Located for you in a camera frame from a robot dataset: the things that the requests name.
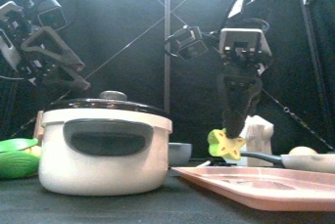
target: yellow toy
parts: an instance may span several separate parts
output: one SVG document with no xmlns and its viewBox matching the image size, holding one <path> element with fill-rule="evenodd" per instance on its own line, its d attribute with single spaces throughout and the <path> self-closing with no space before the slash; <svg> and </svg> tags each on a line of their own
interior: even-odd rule
<svg viewBox="0 0 335 224">
<path fill-rule="evenodd" d="M 213 157 L 223 157 L 233 160 L 241 159 L 239 148 L 246 143 L 241 137 L 229 139 L 225 129 L 214 129 L 207 134 L 209 153 Z"/>
</svg>

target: black backdrop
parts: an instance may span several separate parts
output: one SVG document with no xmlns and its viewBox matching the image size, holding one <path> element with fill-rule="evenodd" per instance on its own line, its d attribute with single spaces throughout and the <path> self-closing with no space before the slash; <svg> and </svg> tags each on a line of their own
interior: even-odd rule
<svg viewBox="0 0 335 224">
<path fill-rule="evenodd" d="M 71 20 L 76 14 L 75 0 L 57 1 Z M 198 25 L 202 31 L 215 30 L 229 2 L 230 0 L 79 0 L 76 21 L 61 31 L 64 40 L 85 64 L 83 77 L 88 77 L 87 81 L 91 83 L 91 89 L 85 93 L 72 93 L 68 97 L 96 97 L 104 90 L 117 90 L 128 95 L 131 101 L 163 109 L 167 87 L 167 104 L 174 122 L 170 141 L 192 143 L 192 157 L 207 157 L 206 134 L 213 128 L 221 127 L 215 76 L 222 64 L 209 51 L 198 59 L 171 59 L 170 66 L 166 66 L 163 40 L 166 32 L 172 33 L 184 23 Z M 166 14 L 166 5 L 170 6 L 171 14 Z M 331 0 L 314 0 L 310 6 L 312 23 L 332 115 L 333 12 Z M 262 75 L 264 88 L 333 145 L 333 136 L 324 125 L 300 0 L 274 0 L 268 22 L 270 29 L 266 40 L 274 65 Z M 167 84 L 166 67 L 170 74 Z M 2 60 L 0 68 L 1 74 L 9 75 L 10 71 Z M 4 139 L 64 91 L 45 91 L 26 82 L 9 85 L 1 81 L 0 86 Z M 264 94 L 257 114 L 274 124 L 274 154 L 286 153 L 297 145 L 310 146 L 320 152 L 326 151 L 325 146 Z M 29 124 L 17 136 L 30 136 L 32 128 L 33 124 Z"/>
</svg>

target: white container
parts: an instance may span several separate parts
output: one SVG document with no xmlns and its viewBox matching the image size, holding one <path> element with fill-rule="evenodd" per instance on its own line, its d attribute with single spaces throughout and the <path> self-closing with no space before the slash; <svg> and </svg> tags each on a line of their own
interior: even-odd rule
<svg viewBox="0 0 335 224">
<path fill-rule="evenodd" d="M 134 106 L 128 102 L 116 102 L 124 110 L 115 109 L 115 101 L 103 100 L 105 109 L 92 109 L 96 107 L 93 100 L 88 104 L 76 109 L 75 103 L 69 109 L 56 108 L 42 114 L 41 186 L 54 193 L 80 196 L 116 196 L 154 190 L 162 185 L 167 173 L 170 119 L 147 113 L 147 106 Z M 83 130 L 73 130 L 72 125 L 79 125 Z M 139 131 L 147 129 L 147 134 L 142 135 L 144 138 L 134 130 L 138 127 Z M 130 134 L 138 143 L 144 139 L 138 150 L 123 150 L 134 142 Z M 124 145 L 109 145 L 119 136 L 117 142 L 124 142 Z"/>
<path fill-rule="evenodd" d="M 270 137 L 273 135 L 273 124 L 258 115 L 247 116 L 245 127 L 239 136 L 246 140 L 246 143 L 239 148 L 239 151 L 255 152 L 272 155 Z M 272 166 L 269 161 L 254 157 L 241 157 L 238 161 L 226 159 L 226 162 L 235 163 L 239 166 Z"/>
</svg>

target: green object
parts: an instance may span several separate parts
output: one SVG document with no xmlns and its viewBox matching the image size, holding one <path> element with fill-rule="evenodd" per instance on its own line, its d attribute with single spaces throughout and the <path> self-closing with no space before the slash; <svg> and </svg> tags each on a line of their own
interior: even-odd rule
<svg viewBox="0 0 335 224">
<path fill-rule="evenodd" d="M 0 154 L 0 179 L 16 179 L 37 172 L 38 157 L 10 151 Z"/>
<path fill-rule="evenodd" d="M 37 143 L 37 139 L 17 138 L 0 142 L 0 153 L 24 150 Z"/>
</svg>

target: white egg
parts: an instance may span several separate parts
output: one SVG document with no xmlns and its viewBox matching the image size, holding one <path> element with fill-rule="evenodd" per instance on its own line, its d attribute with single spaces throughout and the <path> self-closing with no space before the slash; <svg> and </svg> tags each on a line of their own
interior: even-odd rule
<svg viewBox="0 0 335 224">
<path fill-rule="evenodd" d="M 308 147 L 294 147 L 289 152 L 288 155 L 316 155 L 317 152 L 312 148 Z"/>
</svg>

